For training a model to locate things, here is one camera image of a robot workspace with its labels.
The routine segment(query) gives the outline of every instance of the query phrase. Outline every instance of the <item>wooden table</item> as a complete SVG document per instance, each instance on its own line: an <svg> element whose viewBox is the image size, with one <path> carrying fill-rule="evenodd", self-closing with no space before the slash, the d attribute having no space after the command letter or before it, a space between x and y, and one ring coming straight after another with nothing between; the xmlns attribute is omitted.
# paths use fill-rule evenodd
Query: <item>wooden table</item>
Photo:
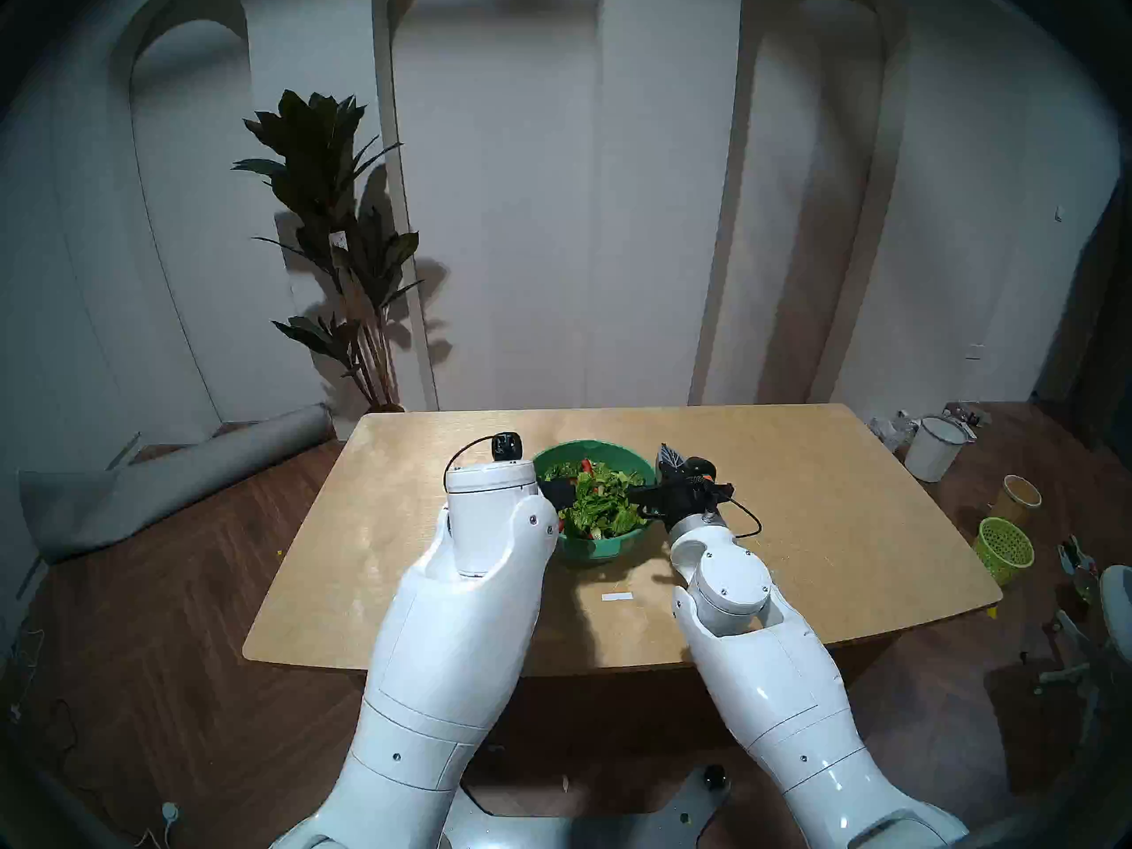
<svg viewBox="0 0 1132 849"><path fill-rule="evenodd" d="M763 522L747 544L826 644L984 608L1002 593L931 497L840 404L370 414L331 471L264 599L245 657L366 669L402 572L429 543L440 475L468 441L517 431L524 455L575 438L652 458L666 441L710 458ZM489 461L488 444L463 461ZM751 521L722 506L731 529ZM671 616L677 575L653 523L624 559L551 559L526 672L688 660ZM628 592L632 599L603 600Z"/></svg>

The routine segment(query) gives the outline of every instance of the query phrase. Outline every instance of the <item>green bowl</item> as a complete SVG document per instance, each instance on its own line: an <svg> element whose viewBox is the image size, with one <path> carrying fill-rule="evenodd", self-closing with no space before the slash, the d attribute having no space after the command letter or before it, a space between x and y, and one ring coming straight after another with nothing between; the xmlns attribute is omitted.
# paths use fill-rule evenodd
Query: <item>green bowl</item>
<svg viewBox="0 0 1132 849"><path fill-rule="evenodd" d="M645 483L657 482L657 473L648 460L628 447L610 444L608 440L567 440L565 444L549 447L534 457L534 473L542 480L542 475L551 465L560 462L581 462L584 458L591 462L604 462L615 471L624 471L626 474L635 471L644 478ZM644 530L645 528L641 526L624 535L597 541L575 539L559 532L555 552L571 563L584 563L589 566L608 563L632 550Z"/></svg>

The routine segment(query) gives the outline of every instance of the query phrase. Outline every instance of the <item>black cable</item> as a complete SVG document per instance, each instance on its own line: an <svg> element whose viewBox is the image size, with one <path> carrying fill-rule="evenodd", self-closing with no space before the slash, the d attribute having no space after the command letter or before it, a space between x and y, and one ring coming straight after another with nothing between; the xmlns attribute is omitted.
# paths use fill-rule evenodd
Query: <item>black cable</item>
<svg viewBox="0 0 1132 849"><path fill-rule="evenodd" d="M754 532L744 532L741 535L736 535L735 537L736 541L738 541L739 539L748 539L752 535L757 535L760 532L763 531L763 522L761 520L758 520L758 517L756 517L754 514L752 514L749 511L747 511L746 507L744 507L741 504L739 504L738 501L736 501L734 498L730 499L730 501L731 501L732 505L735 505L735 507L737 507L739 511L741 511L744 514L746 514L748 517L751 517L753 521L755 521L755 523L758 524L758 529L756 529Z"/></svg>
<svg viewBox="0 0 1132 849"><path fill-rule="evenodd" d="M67 746L59 753L58 757L55 758L55 770L59 772L59 775L62 778L65 784L78 791L83 791L84 794L91 795L91 797L94 798L94 801L98 805L98 809L102 812L102 815L105 817L105 821L110 822L114 827L117 827L120 833L126 834L130 840L140 841L142 839L144 839L145 834L138 837L132 831L122 827L118 823L118 820L110 814L110 811L106 808L105 801L102 799L102 795L96 789L87 788L86 786L79 784L74 779L70 779L67 775L67 772L63 770L63 766L67 764L67 756L71 752L74 752L75 748L78 746L78 727L75 724L75 714L71 712L70 703L68 703L61 696L55 697L54 702L51 703L51 707L48 710L49 721L54 719L55 712L59 710L60 704L62 704L63 710L67 712L67 722L70 724L71 729L71 740L70 743L67 744Z"/></svg>
<svg viewBox="0 0 1132 849"><path fill-rule="evenodd" d="M461 447L460 449L457 449L455 453L452 454L452 458L448 460L448 464L444 466L444 479L443 480L444 480L444 491L445 492L448 491L448 469L452 468L452 463L453 462L455 462L457 458L460 458L460 454L463 453L469 447L474 447L477 444L480 444L481 441L484 441L484 440L491 440L491 438L494 438L494 437L495 437L495 435L484 435L482 438L477 438L475 440L471 441L470 444L465 444L463 447Z"/></svg>

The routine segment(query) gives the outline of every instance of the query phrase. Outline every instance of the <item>yellow cup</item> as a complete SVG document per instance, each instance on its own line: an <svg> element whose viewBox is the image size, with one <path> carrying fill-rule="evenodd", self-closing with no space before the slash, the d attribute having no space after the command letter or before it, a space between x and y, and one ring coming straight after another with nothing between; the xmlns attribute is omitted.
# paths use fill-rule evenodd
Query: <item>yellow cup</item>
<svg viewBox="0 0 1132 849"><path fill-rule="evenodd" d="M1009 520L1019 529L1026 526L1030 515L1041 507L1041 494L1026 478L1007 474L990 509L992 517Z"/></svg>

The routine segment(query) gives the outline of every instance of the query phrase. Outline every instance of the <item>potted plant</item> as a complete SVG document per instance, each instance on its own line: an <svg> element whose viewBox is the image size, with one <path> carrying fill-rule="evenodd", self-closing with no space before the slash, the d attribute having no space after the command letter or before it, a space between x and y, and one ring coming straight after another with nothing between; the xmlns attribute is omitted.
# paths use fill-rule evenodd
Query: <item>potted plant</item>
<svg viewBox="0 0 1132 849"><path fill-rule="evenodd" d="M378 138L353 151L365 112L366 106L353 96L338 102L311 94L303 102L293 91L285 91L277 114L256 112L258 120L243 122L283 162L251 157L237 161L232 169L263 175L278 201L302 221L295 231L298 248L267 237L255 239L310 260L341 298L341 320L333 312L328 319L292 316L285 324L273 323L275 327L312 352L338 361L345 368L343 376L353 380L371 412L401 411L386 325L389 305L422 282L401 285L401 266L417 251L419 238L415 233L386 234L374 207L355 212L354 180L400 145L362 161Z"/></svg>

